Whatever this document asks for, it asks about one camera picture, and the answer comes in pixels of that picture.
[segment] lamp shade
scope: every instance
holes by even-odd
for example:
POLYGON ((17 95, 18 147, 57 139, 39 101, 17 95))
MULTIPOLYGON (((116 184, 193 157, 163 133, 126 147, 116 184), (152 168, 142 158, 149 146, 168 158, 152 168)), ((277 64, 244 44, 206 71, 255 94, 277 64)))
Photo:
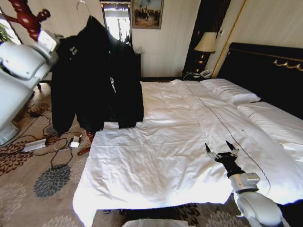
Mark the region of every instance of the lamp shade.
POLYGON ((202 52, 214 52, 216 36, 216 32, 204 32, 200 42, 194 48, 194 50, 202 52))

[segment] power strip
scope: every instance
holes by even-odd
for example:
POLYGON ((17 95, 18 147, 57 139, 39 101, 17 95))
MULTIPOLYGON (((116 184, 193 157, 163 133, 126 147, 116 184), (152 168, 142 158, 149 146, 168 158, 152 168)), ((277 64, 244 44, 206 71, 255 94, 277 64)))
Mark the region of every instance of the power strip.
POLYGON ((31 143, 27 143, 25 145, 24 149, 21 152, 26 153, 26 152, 30 152, 32 150, 36 150, 36 149, 39 149, 39 148, 45 148, 46 147, 45 142, 46 142, 46 139, 37 140, 37 141, 31 142, 31 143))

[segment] wall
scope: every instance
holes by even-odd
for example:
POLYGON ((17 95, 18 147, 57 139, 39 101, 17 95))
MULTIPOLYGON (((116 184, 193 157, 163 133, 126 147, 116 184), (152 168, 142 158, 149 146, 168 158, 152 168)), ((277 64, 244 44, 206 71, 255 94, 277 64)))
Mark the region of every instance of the wall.
MULTIPOLYGON (((238 0, 232 0, 230 7, 233 4, 239 8, 239 5, 234 5, 236 1, 238 0)), ((239 42, 303 48, 302 12, 302 0, 247 0, 228 46, 232 42, 239 42)), ((228 24, 233 24, 231 16, 226 15, 228 24)), ((225 43, 224 40, 217 40, 217 46, 222 47, 222 42, 225 43)), ((214 75, 219 72, 227 51, 228 48, 223 52, 214 75)), ((214 68, 217 59, 218 55, 211 55, 207 68, 214 68)))
POLYGON ((161 29, 132 29, 142 50, 143 77, 179 77, 184 67, 200 0, 164 0, 161 29))
POLYGON ((212 53, 208 59, 206 69, 214 69, 216 63, 220 57, 220 54, 223 50, 223 47, 226 43, 226 40, 231 33, 232 27, 236 18, 241 10, 241 7, 244 3, 244 0, 231 0, 229 7, 226 11, 225 18, 222 22, 221 29, 224 29, 222 36, 218 35, 216 38, 216 51, 212 53))
MULTIPOLYGON (((37 15, 44 8, 50 11, 51 17, 41 23, 43 30, 68 37, 76 35, 83 29, 89 18, 89 12, 84 4, 79 4, 79 10, 76 9, 77 2, 78 0, 28 0, 28 5, 34 15, 37 15)), ((104 25, 99 0, 86 0, 86 4, 91 15, 104 25)), ((16 12, 8 0, 1 0, 0 7, 5 14, 16 17, 16 12)), ((34 42, 24 27, 17 23, 11 24, 23 43, 31 44, 34 42)))
MULTIPOLYGON (((164 0, 160 30, 132 29, 134 49, 143 51, 142 76, 181 76, 200 1, 164 0)), ((86 3, 91 14, 104 24, 99 0, 86 0, 86 3)), ((77 0, 29 0, 28 4, 35 15, 43 8, 48 9, 51 17, 42 22, 42 29, 64 37, 76 35, 89 16, 83 4, 76 10, 77 0)), ((1 0, 0 6, 5 14, 16 16, 8 0, 1 0)), ((16 23, 12 25, 23 43, 33 42, 24 27, 16 23)))

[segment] nightstand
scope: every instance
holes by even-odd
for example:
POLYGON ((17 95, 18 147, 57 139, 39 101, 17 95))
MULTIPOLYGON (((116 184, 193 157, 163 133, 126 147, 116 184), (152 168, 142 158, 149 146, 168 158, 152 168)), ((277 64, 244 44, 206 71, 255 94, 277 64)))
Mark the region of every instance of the nightstand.
POLYGON ((201 77, 199 75, 190 74, 190 72, 182 72, 182 80, 183 80, 183 78, 184 78, 184 80, 191 80, 191 81, 202 81, 202 80, 205 79, 205 78, 203 78, 203 77, 201 77))

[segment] framed painting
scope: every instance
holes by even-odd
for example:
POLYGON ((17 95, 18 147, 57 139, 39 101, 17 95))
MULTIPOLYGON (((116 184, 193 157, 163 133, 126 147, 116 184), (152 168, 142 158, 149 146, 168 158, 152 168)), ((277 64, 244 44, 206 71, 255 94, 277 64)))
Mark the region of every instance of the framed painting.
POLYGON ((132 0, 133 28, 161 29, 164 0, 132 0))

